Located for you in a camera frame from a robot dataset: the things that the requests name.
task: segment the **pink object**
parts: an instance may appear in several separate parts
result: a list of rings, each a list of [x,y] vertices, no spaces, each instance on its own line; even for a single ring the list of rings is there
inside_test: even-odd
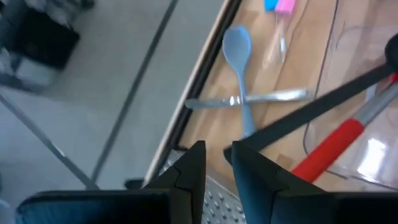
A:
[[[275,7],[275,11],[283,14],[291,14],[295,3],[296,0],[279,0]]]

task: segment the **spoon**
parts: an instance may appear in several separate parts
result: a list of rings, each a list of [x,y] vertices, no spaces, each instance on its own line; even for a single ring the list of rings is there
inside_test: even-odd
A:
[[[244,73],[251,55],[251,39],[243,25],[228,28],[223,37],[223,53],[225,60],[238,77],[241,99],[246,99]],[[254,121],[250,106],[246,100],[242,102],[243,137],[254,132]]]

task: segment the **black strap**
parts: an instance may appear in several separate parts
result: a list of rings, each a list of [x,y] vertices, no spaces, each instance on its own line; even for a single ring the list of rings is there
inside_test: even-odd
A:
[[[313,102],[291,112],[283,118],[240,140],[248,148],[260,151],[302,125],[387,78],[393,72],[387,65],[376,67]],[[231,146],[224,150],[225,159],[231,163]]]

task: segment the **wooden surface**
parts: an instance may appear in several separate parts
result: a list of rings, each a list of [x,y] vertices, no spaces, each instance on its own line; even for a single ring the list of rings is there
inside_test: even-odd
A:
[[[275,31],[275,16],[272,13],[264,13],[263,0],[243,0],[234,24],[243,24],[252,38],[253,54],[246,72],[246,86],[250,94],[300,87],[307,87],[314,93],[316,92],[336,4],[337,0],[297,0],[295,12],[286,25],[285,36],[289,51],[285,63],[283,65],[277,63],[264,69],[262,60],[264,52],[269,48],[268,43],[272,42]],[[328,49],[329,53],[326,55],[318,95],[338,87],[343,82],[347,82],[357,74],[382,61],[380,51],[367,54],[368,51],[362,47],[369,45],[370,49],[374,48],[372,40],[380,38],[374,36],[380,34],[380,30],[369,31],[363,28],[375,25],[383,26],[383,24],[388,23],[386,21],[391,21],[391,18],[393,18],[392,21],[398,21],[398,18],[391,17],[394,13],[393,9],[397,9],[396,6],[398,5],[394,1],[339,1],[329,48],[337,48],[337,44],[341,44],[340,50]],[[357,32],[357,34],[345,35],[349,32]],[[238,81],[235,74],[226,64],[222,52],[219,52],[200,99],[225,98],[238,95],[238,93]],[[363,101],[363,94],[357,96],[353,101],[337,108],[338,112],[332,111],[312,123],[306,136],[305,127],[301,127],[263,150],[262,154],[288,170],[293,169],[306,156],[303,140],[307,148],[315,147],[339,124],[339,121],[350,116],[350,112],[358,109]],[[265,126],[304,104],[306,102],[253,105],[252,110],[256,126]],[[339,121],[331,122],[336,116]],[[232,141],[241,138],[241,135],[240,107],[195,111],[185,128],[180,144],[191,146],[197,140],[204,139],[208,150],[208,165],[233,180],[232,169],[223,157],[223,148],[231,144]],[[359,151],[364,151],[364,147],[360,145],[358,147],[360,148]],[[348,159],[346,157],[343,157],[345,161],[355,160],[354,155],[348,156]],[[342,163],[345,166],[344,168],[350,168],[347,167],[347,164],[347,162]],[[356,179],[342,179],[330,173],[324,173],[315,184],[330,191],[382,190]]]

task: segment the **red tool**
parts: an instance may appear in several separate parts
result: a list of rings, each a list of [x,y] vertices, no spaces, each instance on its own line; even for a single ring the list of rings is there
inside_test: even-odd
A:
[[[308,182],[315,181],[362,134],[365,127],[398,97],[398,73],[392,83],[369,100],[356,114],[334,130],[292,173]]]

